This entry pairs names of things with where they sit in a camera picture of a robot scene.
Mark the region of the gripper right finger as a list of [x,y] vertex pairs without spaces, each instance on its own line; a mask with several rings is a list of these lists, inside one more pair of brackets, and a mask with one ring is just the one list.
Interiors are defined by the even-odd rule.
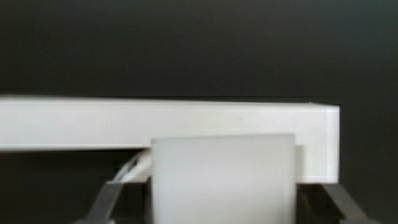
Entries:
[[382,223],[368,217],[341,184],[300,184],[298,224]]

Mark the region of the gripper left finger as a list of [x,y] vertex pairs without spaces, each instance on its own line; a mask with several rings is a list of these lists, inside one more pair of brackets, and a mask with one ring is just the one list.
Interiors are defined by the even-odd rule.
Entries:
[[112,219],[112,211],[123,192],[123,187],[124,184],[114,181],[108,181],[103,184],[89,213],[85,217],[73,222],[73,224],[115,224],[115,220]]

